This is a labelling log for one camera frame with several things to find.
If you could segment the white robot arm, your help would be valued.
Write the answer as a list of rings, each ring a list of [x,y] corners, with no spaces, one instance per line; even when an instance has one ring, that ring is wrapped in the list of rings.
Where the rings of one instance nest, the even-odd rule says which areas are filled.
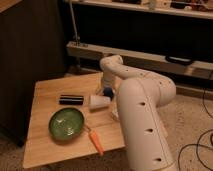
[[[115,88],[116,104],[132,171],[177,171],[157,108],[176,95],[174,82],[161,74],[129,67],[120,55],[100,60],[101,88]]]

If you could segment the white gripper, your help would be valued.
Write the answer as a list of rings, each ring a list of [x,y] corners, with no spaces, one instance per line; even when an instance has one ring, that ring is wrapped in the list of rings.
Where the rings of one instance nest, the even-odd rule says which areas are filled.
[[[105,88],[111,88],[113,93],[115,93],[115,77],[113,75],[111,76],[103,75],[100,84],[96,88],[95,93],[97,95],[105,96],[103,94]]]

